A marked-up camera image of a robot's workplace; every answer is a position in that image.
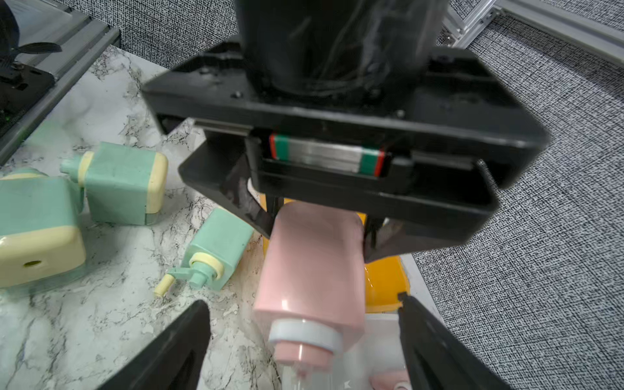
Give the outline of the yellow storage box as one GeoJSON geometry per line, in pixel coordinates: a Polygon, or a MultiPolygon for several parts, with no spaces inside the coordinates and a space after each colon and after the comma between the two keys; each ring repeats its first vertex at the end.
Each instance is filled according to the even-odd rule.
{"type": "Polygon", "coordinates": [[[363,222],[353,211],[290,201],[266,248],[254,309],[258,315],[354,323],[396,310],[410,283],[398,256],[366,264],[363,222]]]}

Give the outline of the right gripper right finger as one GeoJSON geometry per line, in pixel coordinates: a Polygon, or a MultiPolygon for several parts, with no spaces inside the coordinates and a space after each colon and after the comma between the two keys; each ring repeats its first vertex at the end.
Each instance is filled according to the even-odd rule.
{"type": "Polygon", "coordinates": [[[414,389],[509,389],[418,299],[398,294],[401,346],[414,389]]]}

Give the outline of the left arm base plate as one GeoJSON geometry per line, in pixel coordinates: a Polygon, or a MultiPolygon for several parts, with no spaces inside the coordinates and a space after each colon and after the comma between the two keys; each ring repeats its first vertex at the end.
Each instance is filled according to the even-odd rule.
{"type": "Polygon", "coordinates": [[[16,61],[19,54],[57,53],[61,46],[52,42],[35,42],[15,46],[1,42],[1,136],[16,123],[55,85],[55,77],[16,61]]]}

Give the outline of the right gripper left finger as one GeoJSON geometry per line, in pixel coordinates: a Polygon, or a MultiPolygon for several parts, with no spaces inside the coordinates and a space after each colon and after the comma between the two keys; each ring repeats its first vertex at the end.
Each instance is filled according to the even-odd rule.
{"type": "Polygon", "coordinates": [[[210,311],[197,300],[100,388],[196,389],[210,340],[210,311]]]}

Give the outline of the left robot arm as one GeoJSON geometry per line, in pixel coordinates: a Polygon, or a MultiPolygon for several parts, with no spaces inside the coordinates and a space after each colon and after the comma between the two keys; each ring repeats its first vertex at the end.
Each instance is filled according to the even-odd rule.
{"type": "Polygon", "coordinates": [[[272,237],[284,199],[365,214],[366,262],[462,245],[549,144],[445,1],[238,1],[239,34],[147,82],[163,133],[206,141],[188,187],[272,237]]]}

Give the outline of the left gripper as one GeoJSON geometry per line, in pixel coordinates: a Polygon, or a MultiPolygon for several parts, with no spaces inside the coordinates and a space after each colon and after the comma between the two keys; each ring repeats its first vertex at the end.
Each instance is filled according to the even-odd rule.
{"type": "Polygon", "coordinates": [[[224,42],[142,92],[165,133],[194,119],[227,135],[208,136],[178,173],[266,238],[276,215],[250,177],[264,193],[328,204],[380,193],[365,211],[366,263],[466,243],[497,211],[496,185],[513,185],[549,141],[472,53],[445,47],[409,79],[297,94],[224,42]]]}

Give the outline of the pink sharpener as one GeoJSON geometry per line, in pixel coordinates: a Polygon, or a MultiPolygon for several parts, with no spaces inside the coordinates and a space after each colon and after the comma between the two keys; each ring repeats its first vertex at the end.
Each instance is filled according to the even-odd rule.
{"type": "Polygon", "coordinates": [[[407,370],[380,372],[369,378],[374,390],[412,390],[407,370]]]}
{"type": "Polygon", "coordinates": [[[279,211],[254,319],[277,363],[328,372],[365,331],[363,223],[353,211],[290,202],[279,211]]]}

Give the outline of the white storage box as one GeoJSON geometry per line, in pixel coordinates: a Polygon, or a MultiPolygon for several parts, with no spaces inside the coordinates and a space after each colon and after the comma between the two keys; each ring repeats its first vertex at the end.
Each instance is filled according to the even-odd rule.
{"type": "Polygon", "coordinates": [[[281,368],[283,389],[373,389],[369,378],[385,371],[406,370],[397,310],[398,294],[416,297],[439,321],[442,316],[411,254],[385,258],[366,266],[366,327],[349,351],[333,359],[329,372],[297,377],[281,368]]]}

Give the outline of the pink sharpener front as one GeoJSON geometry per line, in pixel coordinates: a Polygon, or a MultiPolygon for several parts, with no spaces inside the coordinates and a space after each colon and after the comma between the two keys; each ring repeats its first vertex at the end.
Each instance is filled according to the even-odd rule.
{"type": "Polygon", "coordinates": [[[365,331],[363,223],[353,211],[290,202],[279,211],[254,319],[277,363],[328,372],[365,331]]]}

